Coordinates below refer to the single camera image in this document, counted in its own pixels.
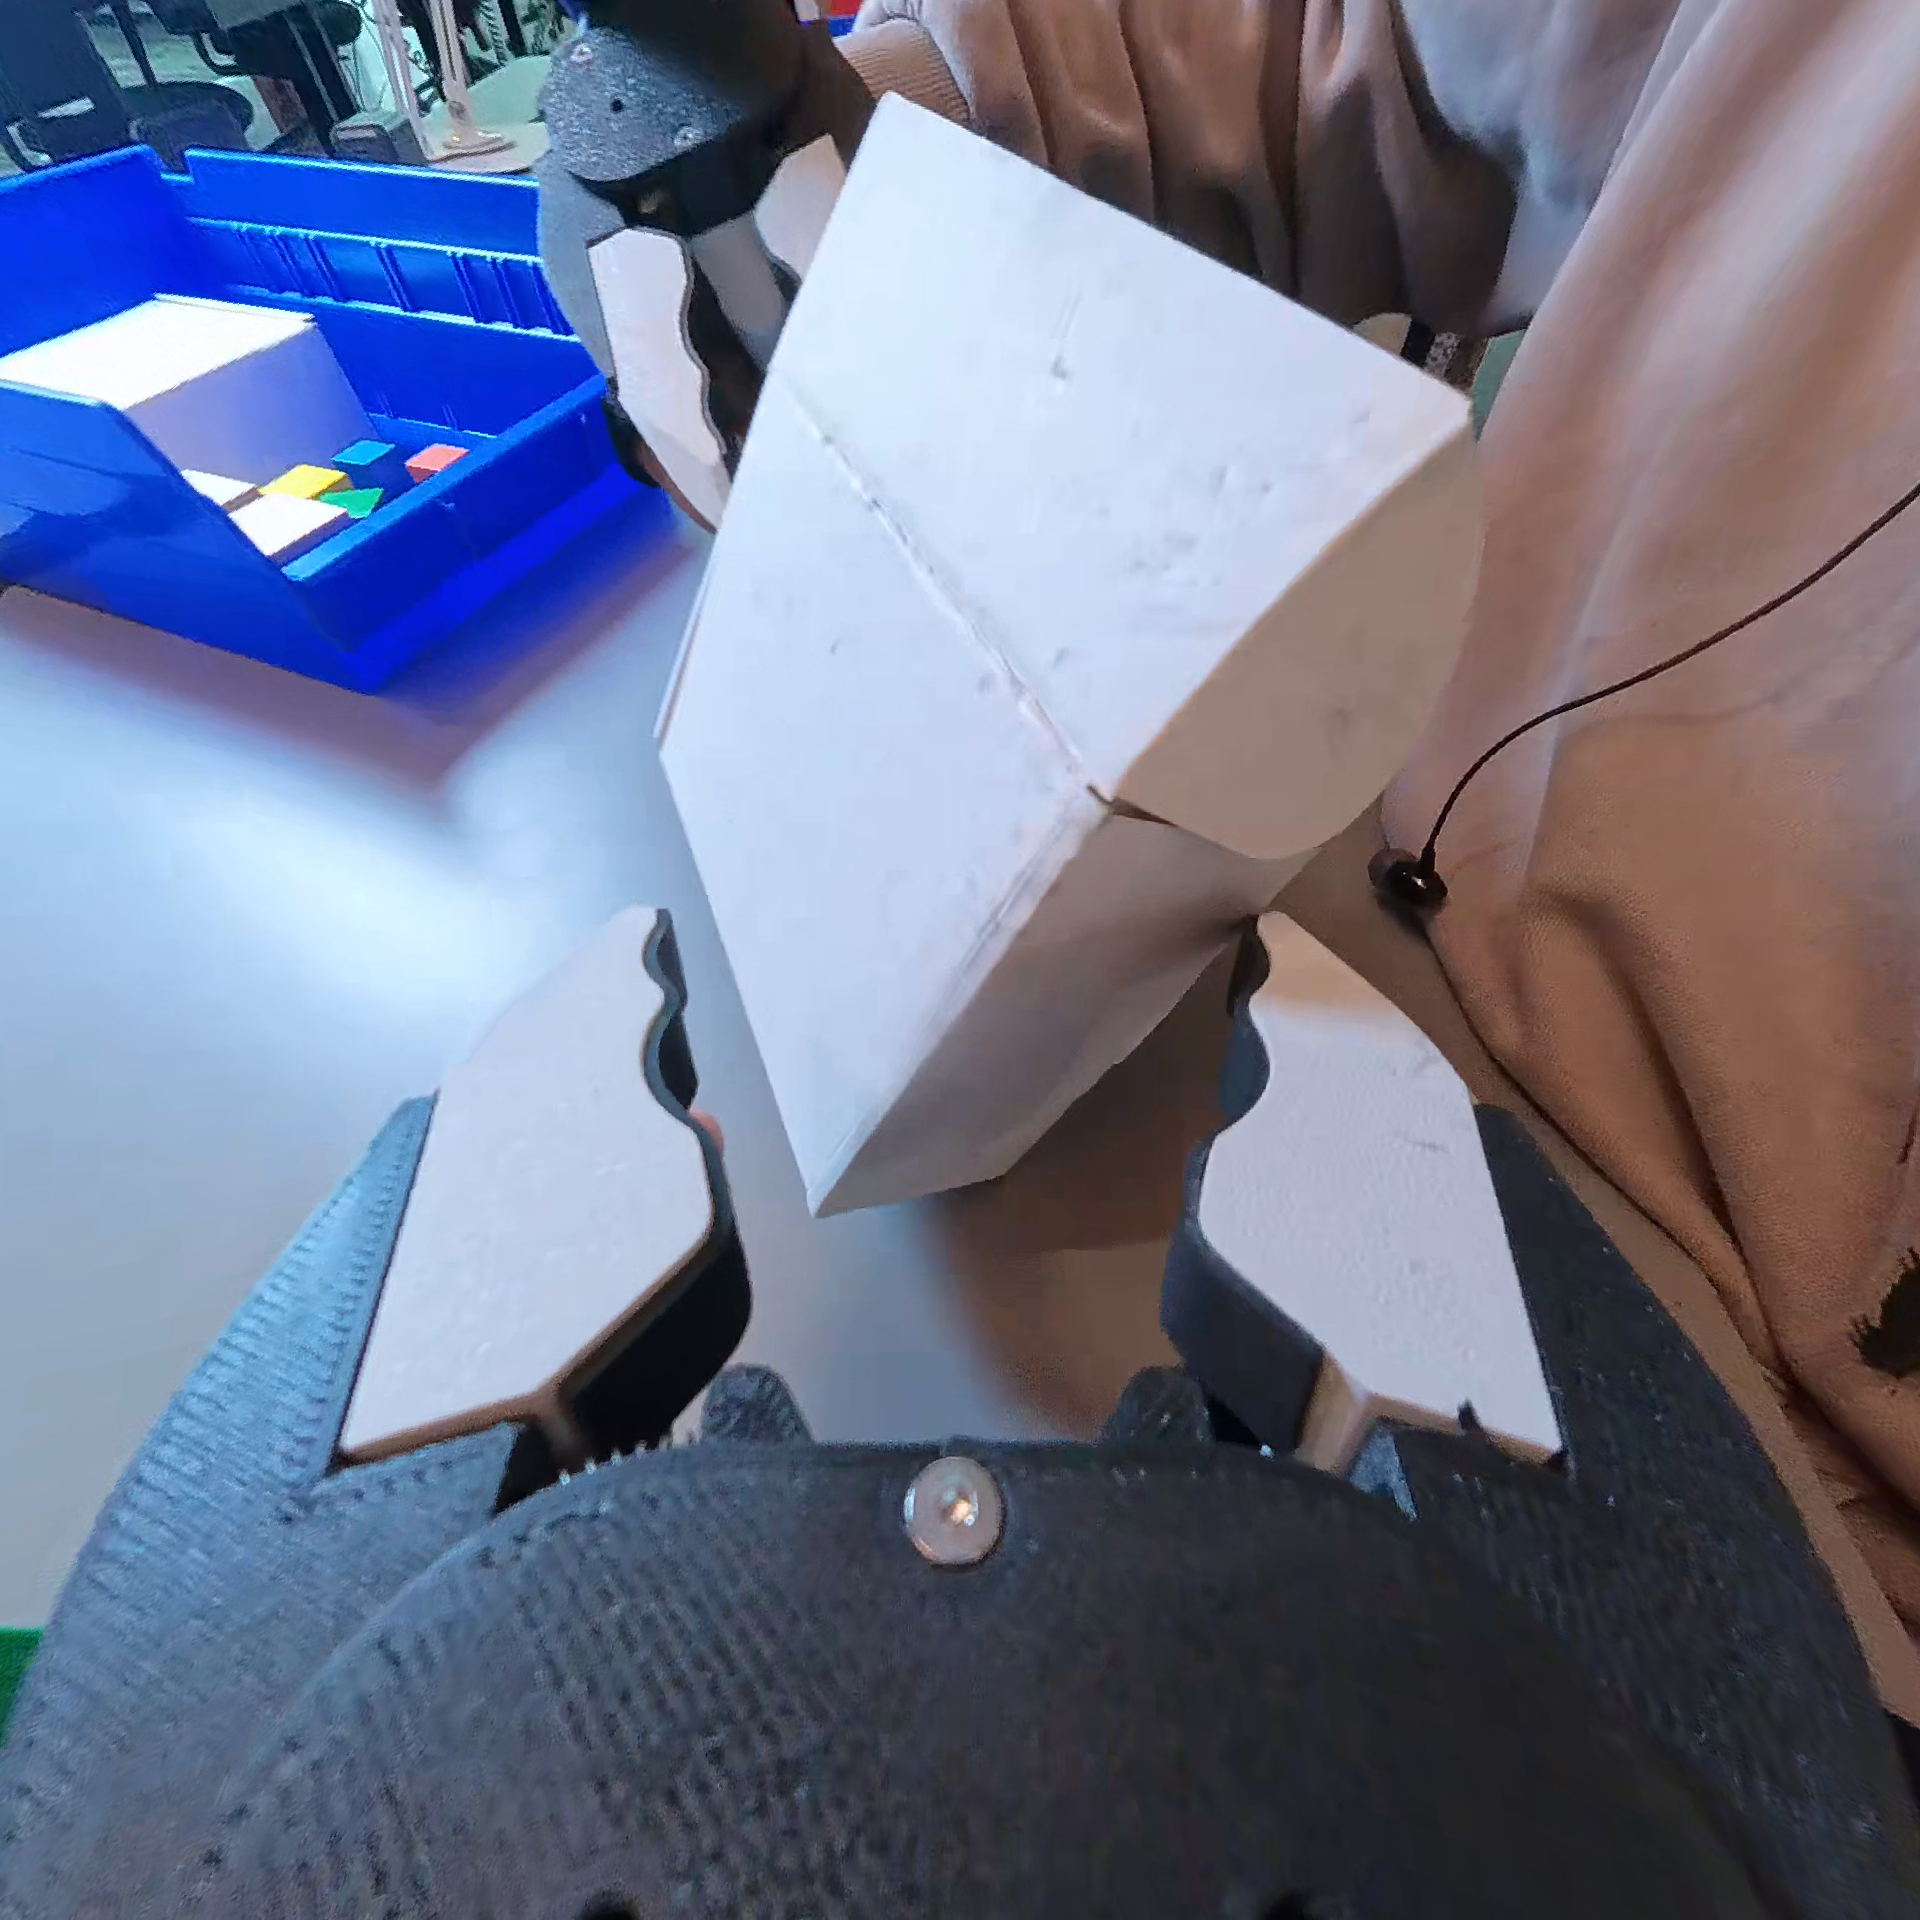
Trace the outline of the blue plastic bin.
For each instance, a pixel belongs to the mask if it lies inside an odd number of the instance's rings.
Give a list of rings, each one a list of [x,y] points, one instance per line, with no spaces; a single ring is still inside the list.
[[[194,299],[316,324],[368,434],[463,448],[277,563],[158,444],[85,397],[3,378],[3,586],[371,695],[504,596],[551,606],[604,537],[670,531],[619,465],[564,320],[530,177],[147,148],[3,181],[3,357]]]

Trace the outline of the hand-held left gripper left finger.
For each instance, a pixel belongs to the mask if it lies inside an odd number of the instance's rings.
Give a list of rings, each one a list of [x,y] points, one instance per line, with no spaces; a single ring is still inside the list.
[[[686,1002],[670,914],[630,906],[447,1071],[342,1463],[512,1426],[576,1472],[667,1441],[729,1363],[751,1283]]]

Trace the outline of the white cardboard box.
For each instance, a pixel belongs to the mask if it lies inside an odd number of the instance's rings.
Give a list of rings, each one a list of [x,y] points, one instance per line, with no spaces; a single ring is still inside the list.
[[[1465,398],[882,99],[657,754],[808,1212],[1006,1175],[1392,782]]]

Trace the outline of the black office chair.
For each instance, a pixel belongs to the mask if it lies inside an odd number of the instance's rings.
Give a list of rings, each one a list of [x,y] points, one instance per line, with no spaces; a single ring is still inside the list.
[[[167,173],[191,150],[246,153],[254,108],[218,82],[122,87],[79,4],[1,4],[1,154],[15,175],[145,147]]]

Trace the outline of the white carton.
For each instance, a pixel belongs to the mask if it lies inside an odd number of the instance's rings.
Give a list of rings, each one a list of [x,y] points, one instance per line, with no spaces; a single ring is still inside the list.
[[[155,297],[1,361],[3,382],[124,414],[175,469],[265,484],[371,440],[301,310]]]

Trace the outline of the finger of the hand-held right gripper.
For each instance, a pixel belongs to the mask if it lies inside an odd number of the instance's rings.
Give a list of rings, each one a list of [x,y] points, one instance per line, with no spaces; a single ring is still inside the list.
[[[704,528],[728,511],[765,357],[715,301],[715,227],[690,240],[630,227],[588,250],[611,384],[657,476]]]
[[[750,359],[772,359],[792,305],[781,268],[756,218],[742,212],[715,228],[715,302]]]

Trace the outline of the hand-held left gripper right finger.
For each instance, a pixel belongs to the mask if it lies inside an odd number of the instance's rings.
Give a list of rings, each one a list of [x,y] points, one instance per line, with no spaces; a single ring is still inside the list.
[[[1230,1016],[1162,1288],[1227,1435],[1321,1472],[1383,1426],[1551,1463],[1563,1428],[1456,1068],[1290,916],[1245,928]]]

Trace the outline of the wooden stand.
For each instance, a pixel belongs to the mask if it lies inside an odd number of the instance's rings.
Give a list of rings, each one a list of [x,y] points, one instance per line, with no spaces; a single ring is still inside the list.
[[[504,59],[480,80],[467,69],[461,4],[427,2],[425,35],[401,4],[370,2],[365,13],[394,108],[405,126],[399,150],[441,175],[524,177],[547,154],[537,95],[546,59]]]

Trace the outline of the person's beige hoodie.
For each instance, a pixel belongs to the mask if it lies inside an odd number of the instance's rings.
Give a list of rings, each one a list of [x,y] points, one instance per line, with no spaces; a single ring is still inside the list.
[[[1916,1720],[1916,4],[1275,4],[1288,288],[1525,332],[1440,835],[1478,1044],[1699,1269]]]

